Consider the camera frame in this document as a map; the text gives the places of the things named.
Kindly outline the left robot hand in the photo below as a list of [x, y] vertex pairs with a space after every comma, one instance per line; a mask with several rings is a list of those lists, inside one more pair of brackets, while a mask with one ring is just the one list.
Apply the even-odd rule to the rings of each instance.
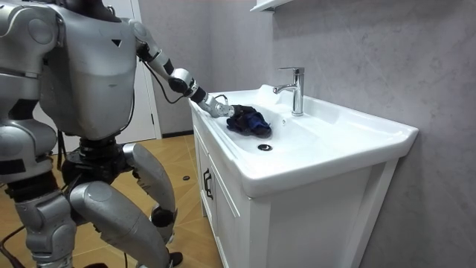
[[248, 126], [259, 112], [252, 106], [233, 105], [234, 114], [226, 121], [228, 125]]

